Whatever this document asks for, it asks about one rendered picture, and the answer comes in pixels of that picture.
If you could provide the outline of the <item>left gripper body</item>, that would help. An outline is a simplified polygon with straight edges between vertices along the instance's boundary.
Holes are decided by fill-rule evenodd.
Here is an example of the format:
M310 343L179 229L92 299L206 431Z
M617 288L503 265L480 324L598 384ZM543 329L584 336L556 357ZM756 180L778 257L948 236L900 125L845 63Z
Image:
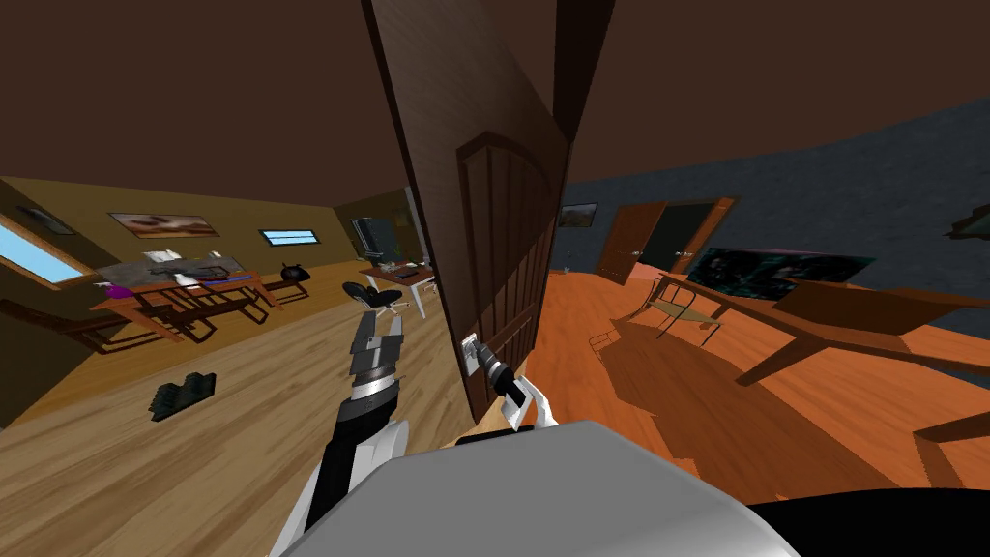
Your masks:
M349 374L358 376L376 369L392 367L399 359L404 335L364 337L350 345Z

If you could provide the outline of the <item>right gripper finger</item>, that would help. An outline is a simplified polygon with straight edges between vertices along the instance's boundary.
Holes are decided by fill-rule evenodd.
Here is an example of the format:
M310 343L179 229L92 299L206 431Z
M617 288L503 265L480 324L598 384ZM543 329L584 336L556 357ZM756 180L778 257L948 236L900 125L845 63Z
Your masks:
M530 384L530 394L537 408L534 428L547 428L558 425L558 422L554 419L548 398L534 384Z
M532 385L526 376L516 377L507 387L501 413L512 430L519 430L526 412L534 400Z

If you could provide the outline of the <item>black and grey door handle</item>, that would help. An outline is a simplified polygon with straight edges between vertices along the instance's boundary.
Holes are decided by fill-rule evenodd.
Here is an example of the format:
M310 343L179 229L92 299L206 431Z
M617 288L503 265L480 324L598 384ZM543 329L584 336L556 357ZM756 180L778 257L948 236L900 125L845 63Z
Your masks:
M513 369L501 362L486 344L480 342L477 334L470 334L461 341L461 352L469 375L482 370L487 384L498 396L507 396L519 408L525 405L527 398L516 382Z

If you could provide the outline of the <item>black office chair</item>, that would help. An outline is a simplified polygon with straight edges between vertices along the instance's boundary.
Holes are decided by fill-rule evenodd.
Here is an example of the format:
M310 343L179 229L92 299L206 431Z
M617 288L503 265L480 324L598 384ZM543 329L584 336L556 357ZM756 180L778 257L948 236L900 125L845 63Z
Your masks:
M342 283L342 289L348 297L374 311L376 316L381 316L386 311L396 313L397 307L409 306L408 302L400 302L402 291L399 290L378 291L375 287L350 281Z

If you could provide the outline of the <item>wooden desk with white legs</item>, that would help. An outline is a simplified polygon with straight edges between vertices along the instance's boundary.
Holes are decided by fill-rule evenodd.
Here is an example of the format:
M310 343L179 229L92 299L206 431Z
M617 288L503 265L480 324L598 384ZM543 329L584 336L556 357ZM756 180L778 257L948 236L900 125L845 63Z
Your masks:
M434 273L430 269L405 263L390 270L383 270L379 267L366 268L360 270L360 274L366 278L370 287L378 291L386 290L391 286L405 288L411 294L413 304L419 311L421 318L426 318L421 290L425 285L429 285L435 280Z

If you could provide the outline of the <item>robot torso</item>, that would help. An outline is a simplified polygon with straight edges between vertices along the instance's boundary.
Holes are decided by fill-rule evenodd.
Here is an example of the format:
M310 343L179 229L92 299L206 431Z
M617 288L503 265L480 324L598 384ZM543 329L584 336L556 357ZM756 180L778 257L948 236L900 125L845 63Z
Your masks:
M390 459L272 557L800 557L727 493L589 421Z

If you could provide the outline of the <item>dark brown door leaf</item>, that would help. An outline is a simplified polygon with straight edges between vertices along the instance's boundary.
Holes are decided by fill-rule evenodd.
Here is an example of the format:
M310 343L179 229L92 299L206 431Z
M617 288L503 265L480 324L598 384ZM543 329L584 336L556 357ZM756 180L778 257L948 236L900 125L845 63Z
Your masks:
M361 0L455 350L533 350L565 136L480 0Z

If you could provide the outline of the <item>brown open door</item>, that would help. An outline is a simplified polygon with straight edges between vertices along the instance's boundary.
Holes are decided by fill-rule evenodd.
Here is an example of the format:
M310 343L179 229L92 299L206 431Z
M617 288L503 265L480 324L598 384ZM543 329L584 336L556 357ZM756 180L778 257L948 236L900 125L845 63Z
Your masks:
M658 269L679 274L697 259L738 204L737 196L623 205L616 211L595 275L626 284L648 244Z

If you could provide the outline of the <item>wooden dining table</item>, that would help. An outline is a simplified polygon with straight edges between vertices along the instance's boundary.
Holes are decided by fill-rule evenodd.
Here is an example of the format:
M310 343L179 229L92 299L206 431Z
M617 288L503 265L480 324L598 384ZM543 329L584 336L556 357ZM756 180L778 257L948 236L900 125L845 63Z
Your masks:
M269 284L231 256L142 259L101 268L98 275L116 295L91 311L109 311L174 342L208 339L216 330L211 320L220 315L241 313L263 324L270 309L284 309Z

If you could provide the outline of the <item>black object on floor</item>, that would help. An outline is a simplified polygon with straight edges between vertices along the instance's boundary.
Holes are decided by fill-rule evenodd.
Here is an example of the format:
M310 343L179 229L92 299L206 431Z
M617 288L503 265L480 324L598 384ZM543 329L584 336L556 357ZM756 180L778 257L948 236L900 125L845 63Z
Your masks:
M214 373L191 373L185 376L182 385L165 383L160 385L149 410L152 422L160 422L168 417L211 397L215 393L217 376Z

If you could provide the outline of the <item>dark wooden bench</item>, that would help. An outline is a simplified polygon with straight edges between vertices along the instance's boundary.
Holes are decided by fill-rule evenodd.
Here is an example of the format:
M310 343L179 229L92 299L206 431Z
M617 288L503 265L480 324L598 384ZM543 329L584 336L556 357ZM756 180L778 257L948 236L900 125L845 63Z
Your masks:
M73 340L80 342L101 355L132 349L136 346L156 342L161 338L161 334L155 331L122 337L122 339L111 339L111 337L103 336L101 330L131 323L131 319L120 315L72 320L28 308L16 302L6 300L6 298L0 298L0 312L25 323L72 337ZM189 337L189 334L195 329L194 322L196 319L191 313L177 311L171 305L140 308L138 313L152 320L158 319L162 326L172 333Z

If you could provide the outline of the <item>long wooden table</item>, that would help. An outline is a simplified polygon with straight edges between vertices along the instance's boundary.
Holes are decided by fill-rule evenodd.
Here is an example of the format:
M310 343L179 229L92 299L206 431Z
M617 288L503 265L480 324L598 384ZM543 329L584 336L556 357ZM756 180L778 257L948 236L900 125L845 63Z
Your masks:
M774 249L707 249L686 276L665 274L670 298L720 321L738 312L791 336L791 341L738 377L749 386L826 349L888 358L990 377L990 347L964 353L952 344L924 348L908 336L962 308L990 300L909 288L871 290L848 279L868 257Z

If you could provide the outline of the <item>wooden-framed window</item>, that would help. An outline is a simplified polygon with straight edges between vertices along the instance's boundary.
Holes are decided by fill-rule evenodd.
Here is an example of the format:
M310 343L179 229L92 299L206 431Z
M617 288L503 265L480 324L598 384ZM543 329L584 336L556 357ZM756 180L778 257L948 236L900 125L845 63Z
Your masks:
M51 290L67 288L95 275L66 252L2 214L0 263Z

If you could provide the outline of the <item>metal frame chair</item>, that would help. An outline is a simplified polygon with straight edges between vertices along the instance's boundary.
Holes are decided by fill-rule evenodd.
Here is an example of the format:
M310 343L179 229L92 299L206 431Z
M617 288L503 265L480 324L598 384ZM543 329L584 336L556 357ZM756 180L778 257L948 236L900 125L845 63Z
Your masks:
M652 287L653 291L651 292L651 298L647 304L666 315L661 323L662 327L659 329L657 337L664 336L678 321L712 326L712 330L701 342L701 346L704 346L711 339L711 336L721 327L720 321L717 321L714 317L703 314L692 307L693 303L696 301L695 293L690 294L690 300L687 303L677 303L676 297L677 294L682 291L681 286L675 287L670 298L664 298L668 286L663 285L659 278L655 278L653 280Z

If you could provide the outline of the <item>brown landscape wall picture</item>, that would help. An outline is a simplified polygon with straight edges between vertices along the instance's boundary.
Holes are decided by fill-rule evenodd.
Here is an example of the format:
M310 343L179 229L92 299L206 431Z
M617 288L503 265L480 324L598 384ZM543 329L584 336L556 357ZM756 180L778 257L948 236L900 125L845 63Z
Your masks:
M217 231L200 216L109 213L140 239L188 239L218 237Z

